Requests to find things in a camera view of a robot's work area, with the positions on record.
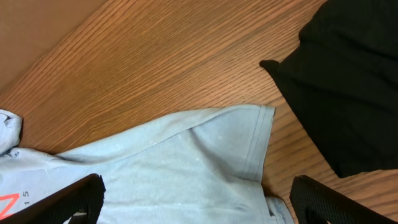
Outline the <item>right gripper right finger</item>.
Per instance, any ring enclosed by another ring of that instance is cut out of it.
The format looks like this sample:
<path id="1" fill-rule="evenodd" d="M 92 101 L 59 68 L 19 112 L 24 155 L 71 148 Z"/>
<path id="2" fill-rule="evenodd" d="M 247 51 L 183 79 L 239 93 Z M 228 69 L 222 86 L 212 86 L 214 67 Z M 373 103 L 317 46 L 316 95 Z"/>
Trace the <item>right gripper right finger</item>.
<path id="1" fill-rule="evenodd" d="M 299 224 L 397 224 L 307 175 L 294 178 L 290 201 Z"/>

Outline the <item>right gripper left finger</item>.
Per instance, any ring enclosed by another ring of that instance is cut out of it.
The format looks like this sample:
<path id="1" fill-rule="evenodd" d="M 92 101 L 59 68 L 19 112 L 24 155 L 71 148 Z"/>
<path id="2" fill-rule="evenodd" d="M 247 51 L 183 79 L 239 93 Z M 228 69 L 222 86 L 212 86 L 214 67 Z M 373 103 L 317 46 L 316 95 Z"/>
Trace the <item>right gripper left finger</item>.
<path id="1" fill-rule="evenodd" d="M 102 176 L 90 174 L 1 220 L 1 224 L 96 224 L 104 204 Z"/>

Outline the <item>light blue printed t-shirt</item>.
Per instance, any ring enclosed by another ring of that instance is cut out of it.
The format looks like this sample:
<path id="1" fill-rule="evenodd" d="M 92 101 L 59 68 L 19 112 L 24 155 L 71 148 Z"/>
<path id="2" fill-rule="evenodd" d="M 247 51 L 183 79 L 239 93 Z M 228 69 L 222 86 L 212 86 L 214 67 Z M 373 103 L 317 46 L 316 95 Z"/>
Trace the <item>light blue printed t-shirt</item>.
<path id="1" fill-rule="evenodd" d="M 1 111 L 1 218 L 98 174 L 100 223 L 292 223 L 261 185 L 273 116 L 257 105 L 183 111 L 50 155 L 19 147 L 22 119 Z"/>

